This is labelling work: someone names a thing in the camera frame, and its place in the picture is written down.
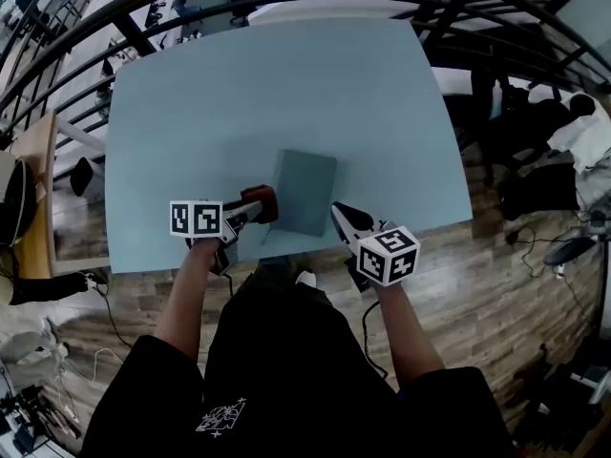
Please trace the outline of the grey waste bin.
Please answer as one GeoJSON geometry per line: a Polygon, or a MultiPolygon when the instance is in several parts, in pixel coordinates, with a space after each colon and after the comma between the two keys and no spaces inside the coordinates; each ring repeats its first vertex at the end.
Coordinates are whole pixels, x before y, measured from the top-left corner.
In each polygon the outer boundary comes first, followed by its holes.
{"type": "Polygon", "coordinates": [[[71,171],[70,183],[76,196],[86,199],[104,197],[104,168],[82,157],[71,171]]]}

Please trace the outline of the black floor equipment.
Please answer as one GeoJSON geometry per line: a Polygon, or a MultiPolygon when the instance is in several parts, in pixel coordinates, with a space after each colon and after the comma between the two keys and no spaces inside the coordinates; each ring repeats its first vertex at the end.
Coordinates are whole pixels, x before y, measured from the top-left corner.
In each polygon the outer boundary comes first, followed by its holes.
{"type": "Polygon", "coordinates": [[[546,346],[540,350],[533,363],[514,374],[521,387],[507,405],[525,402],[529,417],[557,429],[594,428],[611,384],[611,345],[586,344],[564,364],[549,362],[546,346]]]}

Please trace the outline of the person's left forearm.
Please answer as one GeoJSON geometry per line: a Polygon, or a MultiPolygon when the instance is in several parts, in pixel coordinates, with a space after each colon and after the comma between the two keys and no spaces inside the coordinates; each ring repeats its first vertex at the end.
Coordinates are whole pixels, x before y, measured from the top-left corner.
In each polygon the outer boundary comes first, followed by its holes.
{"type": "Polygon", "coordinates": [[[210,270],[185,257],[169,299],[158,319],[154,336],[196,362],[200,350],[203,302],[210,270]]]}

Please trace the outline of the grey-blue pad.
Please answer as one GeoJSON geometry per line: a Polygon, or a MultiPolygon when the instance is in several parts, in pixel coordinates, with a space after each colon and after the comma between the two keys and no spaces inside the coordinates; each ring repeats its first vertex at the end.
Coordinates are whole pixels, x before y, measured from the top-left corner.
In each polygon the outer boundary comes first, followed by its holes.
{"type": "Polygon", "coordinates": [[[282,149],[274,176],[278,218],[271,231],[319,238],[327,229],[338,160],[292,149],[282,149]]]}

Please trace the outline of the person's right forearm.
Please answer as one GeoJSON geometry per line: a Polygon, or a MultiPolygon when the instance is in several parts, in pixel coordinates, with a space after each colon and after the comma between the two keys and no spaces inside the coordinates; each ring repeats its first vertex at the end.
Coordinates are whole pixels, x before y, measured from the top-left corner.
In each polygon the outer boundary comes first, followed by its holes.
{"type": "Polygon", "coordinates": [[[397,383],[406,387],[418,377],[443,370],[444,363],[418,320],[403,286],[376,285],[397,383]]]}

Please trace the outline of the red-brown sponge block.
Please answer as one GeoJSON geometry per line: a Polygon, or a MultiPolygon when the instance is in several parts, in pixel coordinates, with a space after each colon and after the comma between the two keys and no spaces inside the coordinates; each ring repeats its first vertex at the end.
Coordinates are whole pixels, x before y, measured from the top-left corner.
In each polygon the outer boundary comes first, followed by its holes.
{"type": "Polygon", "coordinates": [[[259,202],[260,212],[249,217],[251,222],[267,224],[279,218],[279,207],[274,189],[269,185],[258,185],[241,191],[241,198],[246,204],[259,202]]]}

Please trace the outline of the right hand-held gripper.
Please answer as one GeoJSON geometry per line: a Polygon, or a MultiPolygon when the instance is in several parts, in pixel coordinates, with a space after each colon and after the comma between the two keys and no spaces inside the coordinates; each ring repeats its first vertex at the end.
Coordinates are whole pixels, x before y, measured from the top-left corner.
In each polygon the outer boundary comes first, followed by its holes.
{"type": "Polygon", "coordinates": [[[420,242],[405,227],[334,201],[330,215],[340,240],[356,252],[356,272],[388,287],[409,277],[419,259],[420,242]],[[362,239],[366,232],[381,232],[362,239]]]}

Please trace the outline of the person's black t-shirt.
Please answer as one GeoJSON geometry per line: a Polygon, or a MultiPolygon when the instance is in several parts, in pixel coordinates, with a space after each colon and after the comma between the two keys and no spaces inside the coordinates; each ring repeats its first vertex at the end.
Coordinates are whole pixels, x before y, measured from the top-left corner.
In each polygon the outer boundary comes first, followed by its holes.
{"type": "Polygon", "coordinates": [[[81,458],[516,458],[480,370],[393,390],[332,306],[241,292],[205,368],[140,337],[95,409],[81,458]]]}

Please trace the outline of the person's dark olive trousers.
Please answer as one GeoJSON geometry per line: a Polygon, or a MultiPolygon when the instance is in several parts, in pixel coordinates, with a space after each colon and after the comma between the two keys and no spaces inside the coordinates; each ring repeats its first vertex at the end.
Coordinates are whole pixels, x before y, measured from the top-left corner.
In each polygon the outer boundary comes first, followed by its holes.
{"type": "Polygon", "coordinates": [[[313,272],[310,267],[299,264],[289,256],[261,259],[255,271],[242,284],[241,290],[297,295],[303,300],[331,305],[326,292],[319,289],[318,284],[316,288],[311,288],[295,283],[298,275],[304,270],[313,272]]]}

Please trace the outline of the person's left hand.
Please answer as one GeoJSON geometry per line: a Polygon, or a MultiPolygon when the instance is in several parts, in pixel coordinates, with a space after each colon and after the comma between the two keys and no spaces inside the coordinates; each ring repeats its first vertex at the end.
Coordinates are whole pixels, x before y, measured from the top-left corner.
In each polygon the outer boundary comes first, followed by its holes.
{"type": "Polygon", "coordinates": [[[216,262],[216,252],[220,247],[217,238],[195,239],[189,250],[189,258],[195,264],[210,270],[216,262]]]}

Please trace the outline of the black desk chair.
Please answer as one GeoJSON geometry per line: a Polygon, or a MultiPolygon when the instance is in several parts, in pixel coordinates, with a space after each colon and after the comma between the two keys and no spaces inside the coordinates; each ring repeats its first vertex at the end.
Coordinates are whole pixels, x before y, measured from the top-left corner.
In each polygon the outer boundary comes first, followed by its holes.
{"type": "Polygon", "coordinates": [[[554,132],[576,116],[561,101],[547,98],[529,101],[529,91],[507,81],[500,84],[500,114],[492,116],[493,89],[497,75],[490,69],[471,72],[474,109],[471,119],[485,169],[484,184],[494,183],[493,166],[500,164],[516,172],[548,149],[554,132]]]}

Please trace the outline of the light wooden desk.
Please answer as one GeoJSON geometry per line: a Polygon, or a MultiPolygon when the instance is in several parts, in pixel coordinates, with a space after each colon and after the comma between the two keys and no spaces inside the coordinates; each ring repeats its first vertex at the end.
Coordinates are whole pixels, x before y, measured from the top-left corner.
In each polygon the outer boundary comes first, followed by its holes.
{"type": "Polygon", "coordinates": [[[57,136],[54,113],[48,113],[19,133],[10,151],[0,150],[0,200],[4,199],[9,176],[18,159],[33,172],[36,191],[32,224],[13,247],[19,263],[19,276],[25,279],[50,279],[55,260],[53,244],[53,163],[57,136]]]}

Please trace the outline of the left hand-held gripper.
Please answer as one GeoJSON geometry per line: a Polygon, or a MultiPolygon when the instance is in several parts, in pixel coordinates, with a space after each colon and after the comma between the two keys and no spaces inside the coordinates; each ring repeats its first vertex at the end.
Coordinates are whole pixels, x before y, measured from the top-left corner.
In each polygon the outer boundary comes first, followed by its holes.
{"type": "Polygon", "coordinates": [[[237,262],[238,231],[232,226],[253,222],[262,211],[260,200],[239,200],[224,204],[215,200],[172,200],[170,235],[185,239],[189,249],[200,239],[217,239],[219,249],[211,272],[225,273],[237,262]]]}

